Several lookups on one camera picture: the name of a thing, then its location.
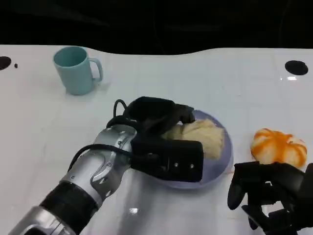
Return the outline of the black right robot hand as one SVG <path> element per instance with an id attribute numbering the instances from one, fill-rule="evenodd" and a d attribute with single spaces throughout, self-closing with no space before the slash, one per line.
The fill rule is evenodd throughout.
<path id="1" fill-rule="evenodd" d="M 306 171 L 285 163 L 247 162 L 234 165 L 227 204 L 242 206 L 253 230 L 267 235 L 295 235 L 313 226 L 313 165 Z"/>

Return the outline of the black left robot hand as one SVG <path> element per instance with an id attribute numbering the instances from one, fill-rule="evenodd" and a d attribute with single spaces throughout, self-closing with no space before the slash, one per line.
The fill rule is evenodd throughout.
<path id="1" fill-rule="evenodd" d="M 145 132 L 162 135 L 179 122 L 193 123 L 193 110 L 193 107 L 171 100 L 142 96 L 131 102 L 123 115 L 139 123 Z"/>

